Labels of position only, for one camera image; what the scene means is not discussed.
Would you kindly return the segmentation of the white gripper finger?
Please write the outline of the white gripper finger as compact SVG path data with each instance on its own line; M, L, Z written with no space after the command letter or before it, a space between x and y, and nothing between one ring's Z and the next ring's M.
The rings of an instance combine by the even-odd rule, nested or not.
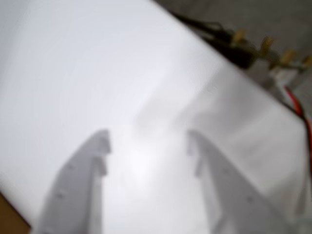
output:
M187 132L213 234L287 234L289 224L204 135Z
M103 178L111 153L108 130L92 134L61 167L36 222L38 234L103 233Z

